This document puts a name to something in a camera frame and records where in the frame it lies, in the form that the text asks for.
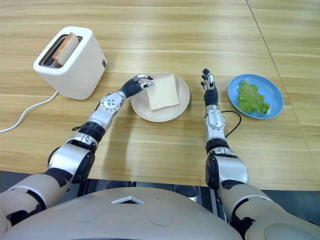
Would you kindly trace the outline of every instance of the lettuce leaf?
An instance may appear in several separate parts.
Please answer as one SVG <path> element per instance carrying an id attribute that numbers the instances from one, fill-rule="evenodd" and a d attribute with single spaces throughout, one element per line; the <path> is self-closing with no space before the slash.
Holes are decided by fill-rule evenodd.
<path id="1" fill-rule="evenodd" d="M 270 105 L 265 103 L 265 97 L 258 93 L 258 87 L 254 84 L 250 85 L 246 80 L 241 83 L 238 89 L 238 107 L 246 113 L 253 113 L 257 110 L 260 114 L 266 114 Z"/>

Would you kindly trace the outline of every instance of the robotic hand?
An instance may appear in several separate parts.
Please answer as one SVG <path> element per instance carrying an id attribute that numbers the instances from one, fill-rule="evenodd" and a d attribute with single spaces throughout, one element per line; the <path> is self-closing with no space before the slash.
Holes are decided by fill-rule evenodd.
<path id="1" fill-rule="evenodd" d="M 13 225 L 56 205 L 71 184 L 88 177 L 99 142 L 124 101 L 153 84 L 141 79 L 153 78 L 137 75 L 118 92 L 104 96 L 79 131 L 51 153 L 46 172 L 31 175 L 0 194 L 0 236 Z"/>
<path id="2" fill-rule="evenodd" d="M 205 181 L 221 199 L 228 223 L 246 240 L 319 238 L 318 226 L 287 213 L 261 190 L 248 185 L 247 167 L 229 148 L 224 136 L 226 124 L 218 108 L 214 77 L 205 68 L 202 78 L 205 81 L 201 82 L 205 89 Z"/>

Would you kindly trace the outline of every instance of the white bread slice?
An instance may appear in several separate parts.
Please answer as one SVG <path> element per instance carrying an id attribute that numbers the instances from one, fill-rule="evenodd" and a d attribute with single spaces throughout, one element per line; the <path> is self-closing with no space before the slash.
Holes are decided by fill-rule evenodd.
<path id="1" fill-rule="evenodd" d="M 70 34 L 65 38 L 61 46 L 53 54 L 53 59 L 59 65 L 63 66 L 67 62 L 71 54 L 74 52 L 78 44 L 79 41 L 77 35 L 74 32 L 70 32 Z"/>
<path id="2" fill-rule="evenodd" d="M 151 111 L 180 104 L 174 75 L 153 80 L 145 91 Z"/>

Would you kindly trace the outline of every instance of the wood grain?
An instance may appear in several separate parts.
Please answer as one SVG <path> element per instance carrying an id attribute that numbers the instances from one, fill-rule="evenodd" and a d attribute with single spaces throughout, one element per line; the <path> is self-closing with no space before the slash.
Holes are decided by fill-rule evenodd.
<path id="1" fill-rule="evenodd" d="M 54 93 L 32 65 L 63 27 L 92 29 L 108 60 L 90 98 L 80 101 L 58 95 L 30 112 L 19 127 L 0 135 L 1 170 L 45 171 L 50 152 L 72 135 L 72 127 L 88 118 L 102 96 L 117 91 L 136 74 L 170 72 L 184 79 L 190 89 L 186 111 L 169 122 L 148 122 L 127 101 L 100 142 L 89 177 L 204 186 L 200 76 L 207 67 L 216 74 L 221 110 L 233 110 L 227 87 L 239 74 L 265 76 L 283 94 L 285 106 L 278 117 L 257 120 L 244 116 L 228 138 L 248 167 L 250 183 L 262 189 L 320 189 L 313 157 L 318 148 L 310 152 L 304 129 L 309 123 L 301 128 L 298 108 L 293 108 L 288 97 L 293 94 L 299 101 L 309 87 L 301 87 L 302 77 L 292 75 L 287 75 L 288 81 L 295 85 L 285 86 L 245 0 L 3 0 L 0 20 L 1 129 L 13 125 L 25 108 Z M 315 71 L 316 63 L 310 68 Z M 303 78 L 316 84 L 313 76 Z M 302 91 L 298 93 L 295 86 Z M 317 96 L 312 90 L 310 99 Z M 231 113 L 224 117 L 227 133 L 238 119 Z"/>
<path id="2" fill-rule="evenodd" d="M 320 2 L 249 0 L 320 170 Z"/>

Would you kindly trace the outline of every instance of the floor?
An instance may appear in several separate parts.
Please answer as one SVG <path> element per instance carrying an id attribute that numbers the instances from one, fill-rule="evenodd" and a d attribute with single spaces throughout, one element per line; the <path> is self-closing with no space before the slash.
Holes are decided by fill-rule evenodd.
<path id="1" fill-rule="evenodd" d="M 29 176 L 26 173 L 17 172 L 7 172 L 0 171 L 0 193 L 6 191 L 8 188 L 18 183 Z M 177 189 L 177 185 L 162 184 L 162 183 L 148 183 L 148 182 L 137 182 L 135 183 L 137 187 L 150 187 L 159 188 L 178 192 L 187 197 L 192 197 L 192 191 L 185 191 L 185 187 Z M 90 194 L 93 192 L 101 191 L 106 188 L 112 188 L 111 185 L 130 187 L 129 182 L 124 181 L 108 181 L 108 180 L 96 180 L 88 179 L 84 184 L 74 184 L 70 190 L 64 195 L 60 203 L 64 203 L 76 197 L 80 197 L 85 194 Z M 219 209 L 216 207 L 214 196 L 209 194 L 208 187 L 201 187 L 203 194 L 200 199 L 194 199 L 194 201 L 202 204 L 213 214 L 220 216 Z M 304 219 L 306 221 L 312 222 L 320 226 L 320 193 L 316 191 L 275 191 L 275 190 L 264 190 L 273 201 L 282 206 L 288 213 Z"/>

